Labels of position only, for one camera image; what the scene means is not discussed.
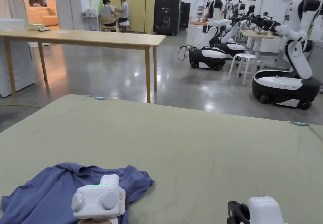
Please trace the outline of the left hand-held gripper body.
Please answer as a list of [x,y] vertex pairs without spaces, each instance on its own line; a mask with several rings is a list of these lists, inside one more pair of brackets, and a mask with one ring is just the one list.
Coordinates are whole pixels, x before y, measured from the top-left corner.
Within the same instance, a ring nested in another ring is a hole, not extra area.
[[119,186],[119,176],[115,174],[104,175],[99,184],[78,188],[72,197],[74,217],[97,224],[104,220],[118,224],[118,218],[128,206],[126,192]]

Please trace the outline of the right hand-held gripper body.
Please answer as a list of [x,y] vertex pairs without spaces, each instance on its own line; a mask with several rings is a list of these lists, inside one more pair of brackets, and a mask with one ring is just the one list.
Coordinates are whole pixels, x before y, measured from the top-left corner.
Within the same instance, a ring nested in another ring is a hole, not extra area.
[[241,212],[246,224],[283,224],[280,206],[272,197],[252,197]]

